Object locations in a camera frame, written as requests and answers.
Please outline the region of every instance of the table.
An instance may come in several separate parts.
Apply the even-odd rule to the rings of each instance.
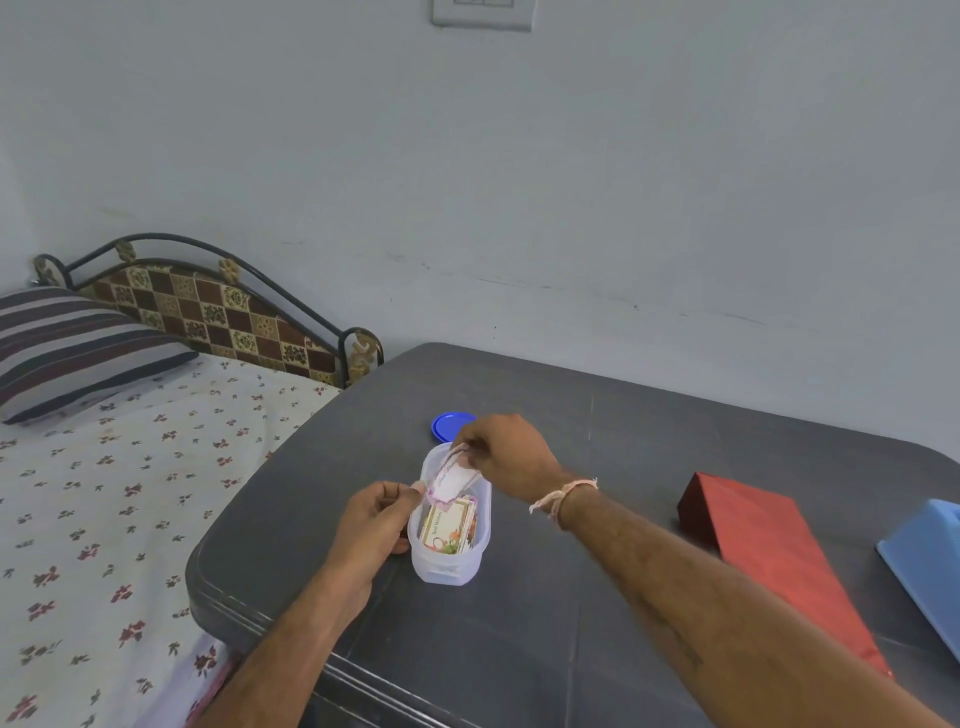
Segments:
[[[348,389],[247,483],[190,558],[198,624],[252,650],[323,562],[349,496],[376,479],[415,480],[446,410],[519,412],[570,469],[674,531],[694,471],[792,497],[900,684],[960,725],[960,664],[874,551],[927,498],[960,501],[960,465],[897,440],[443,344]],[[315,702],[383,726],[710,725],[579,545],[500,494],[466,586],[425,584],[409,556],[391,558]]]

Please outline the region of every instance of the forearm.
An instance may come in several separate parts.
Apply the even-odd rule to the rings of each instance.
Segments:
[[[588,487],[560,512],[719,728],[947,725],[742,572]]]
[[[347,626],[344,599],[320,571],[237,670],[197,728],[296,728]]]

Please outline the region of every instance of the white wall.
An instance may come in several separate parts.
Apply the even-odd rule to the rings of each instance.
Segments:
[[[24,281],[33,275],[30,258],[36,253],[36,240],[23,206],[20,183],[0,138],[0,293],[24,285]]]
[[[224,245],[443,340],[960,456],[960,5],[6,0],[45,249]]]

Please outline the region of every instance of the bedsheet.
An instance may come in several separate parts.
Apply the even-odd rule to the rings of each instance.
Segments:
[[[187,557],[335,387],[201,354],[85,411],[0,427],[0,719],[180,728],[225,676]]]

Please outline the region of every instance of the floral bedsheet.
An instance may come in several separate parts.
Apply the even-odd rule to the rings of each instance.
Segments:
[[[0,720],[180,728],[230,656],[187,557],[338,390],[201,354],[68,417],[0,425]]]

